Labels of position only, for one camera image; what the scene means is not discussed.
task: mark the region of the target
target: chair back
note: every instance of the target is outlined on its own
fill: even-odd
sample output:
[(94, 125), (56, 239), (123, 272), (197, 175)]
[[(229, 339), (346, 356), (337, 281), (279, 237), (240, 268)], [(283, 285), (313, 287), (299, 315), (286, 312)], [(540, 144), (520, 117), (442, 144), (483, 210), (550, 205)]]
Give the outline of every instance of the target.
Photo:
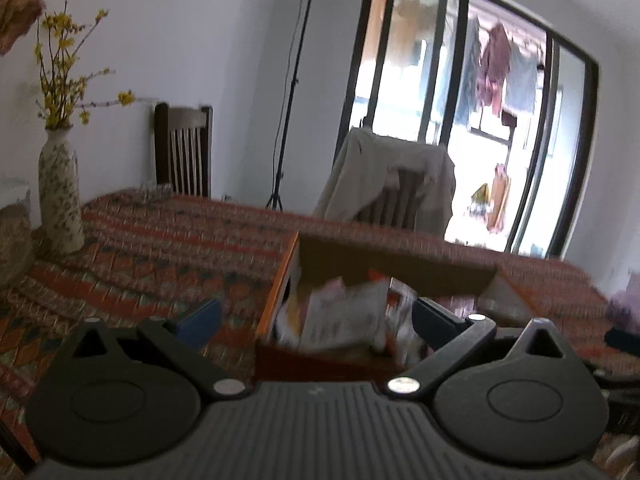
[(176, 193), (209, 196), (213, 108), (156, 105), (156, 180)]
[(415, 215), (420, 206), (417, 191), (424, 181), (424, 173), (398, 170), (399, 189), (385, 188), (377, 199), (360, 210), (356, 220), (372, 225), (415, 228)]

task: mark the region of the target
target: patterned tablecloth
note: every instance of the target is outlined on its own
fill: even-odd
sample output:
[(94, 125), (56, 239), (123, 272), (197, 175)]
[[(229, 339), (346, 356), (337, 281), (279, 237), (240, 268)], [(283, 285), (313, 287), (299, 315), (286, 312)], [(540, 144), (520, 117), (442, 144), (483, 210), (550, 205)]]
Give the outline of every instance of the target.
[[(223, 298), (224, 326), (203, 353), (248, 380), (253, 332), (296, 230), (439, 261), (499, 266), (535, 314), (554, 320), (581, 356), (614, 372), (640, 370), (640, 360), (604, 346), (606, 301), (586, 273), (562, 262), (193, 197), (145, 204), (135, 191), (90, 202), (83, 219), (81, 251), (55, 256), (36, 234), (36, 263), (12, 288), (0, 290), (0, 418), (34, 456), (24, 402), (60, 343), (85, 317), (132, 326)], [(18, 478), (4, 454), (2, 476)]]

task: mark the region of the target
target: beige cloth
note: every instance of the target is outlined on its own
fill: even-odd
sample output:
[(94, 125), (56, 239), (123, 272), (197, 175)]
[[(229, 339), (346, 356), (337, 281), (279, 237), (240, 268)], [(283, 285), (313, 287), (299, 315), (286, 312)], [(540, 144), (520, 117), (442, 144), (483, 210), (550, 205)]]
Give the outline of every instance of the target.
[[(380, 31), (386, 0), (371, 0), (367, 33), (362, 51), (362, 61), (374, 61), (378, 55)], [(386, 48), (385, 62), (400, 68), (409, 66), (416, 41), (433, 42), (438, 6), (426, 6), (420, 0), (396, 0), (391, 17), (391, 27)]]
[(417, 191), (420, 207), (415, 230), (444, 238), (456, 190), (454, 165), (446, 148), (381, 137), (365, 128), (349, 132), (314, 215), (352, 221), (385, 187), (399, 188), (398, 169), (424, 173)]

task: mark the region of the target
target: glass pane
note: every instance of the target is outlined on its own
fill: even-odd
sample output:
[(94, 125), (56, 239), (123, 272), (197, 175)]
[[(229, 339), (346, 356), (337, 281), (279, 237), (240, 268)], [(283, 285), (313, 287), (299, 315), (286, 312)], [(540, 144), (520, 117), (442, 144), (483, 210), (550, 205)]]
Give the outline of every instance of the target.
[(558, 94), (549, 149), (520, 254), (544, 258), (574, 170), (584, 100), (584, 62), (560, 48)]
[[(499, 25), (513, 55), (510, 54), (505, 79), (492, 88), (500, 104), (494, 108), (493, 99), (484, 106), (476, 84), (490, 31)], [(545, 57), (545, 43), (545, 32), (519, 16), (485, 0), (469, 0), (465, 57), (449, 140), (449, 156), (456, 165), (453, 217), (445, 236), (449, 242), (495, 251), (506, 248), (537, 135), (544, 79), (538, 65)], [(530, 69), (526, 84), (518, 87), (525, 91), (527, 106), (510, 108), (505, 114), (508, 103), (513, 102), (506, 99), (506, 87), (514, 84), (508, 77), (515, 68), (511, 66), (514, 57), (524, 60)], [(511, 129), (513, 139), (509, 145)], [(479, 190), (484, 193), (476, 195)]]
[(350, 128), (360, 126), (361, 121), (367, 115), (369, 107), (369, 96), (373, 85), (373, 73), (376, 69), (376, 56), (378, 55), (378, 44), (380, 43), (380, 31), (382, 29), (382, 17), (385, 13), (386, 0), (371, 0), (369, 11), (369, 22), (367, 23), (367, 33), (364, 40), (362, 60), (358, 70), (358, 80), (356, 82), (356, 97), (351, 110)]
[(439, 0), (394, 0), (373, 131), (417, 140)]
[(487, 184), (490, 192), (497, 164), (504, 164), (508, 148), (496, 142), (466, 131), (453, 128), (449, 139), (449, 156), (455, 164), (456, 193), (451, 205), (453, 216), (445, 234), (445, 240), (465, 245), (481, 245), (495, 251), (503, 251), (506, 237), (502, 233), (487, 230), (487, 210), (472, 205), (472, 196)]
[(427, 144), (437, 144), (440, 137), (440, 125), (447, 104), (449, 85), (451, 83), (451, 69), (453, 62), (453, 49), (456, 44), (456, 27), (458, 26), (458, 9), (460, 0), (447, 0), (447, 18), (445, 21), (442, 47), (440, 48), (440, 61), (436, 75), (435, 94), (431, 107), (431, 121), (427, 129)]

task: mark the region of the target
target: pink garment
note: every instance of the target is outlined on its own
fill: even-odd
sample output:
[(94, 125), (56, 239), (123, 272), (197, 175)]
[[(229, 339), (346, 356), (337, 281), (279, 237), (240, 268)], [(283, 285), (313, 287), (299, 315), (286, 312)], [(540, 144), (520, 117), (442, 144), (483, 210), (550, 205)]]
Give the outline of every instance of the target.
[(501, 23), (489, 32), (489, 42), (480, 60), (476, 78), (476, 97), (481, 106), (491, 105), (495, 116), (502, 110), (502, 85), (509, 73), (511, 45)]

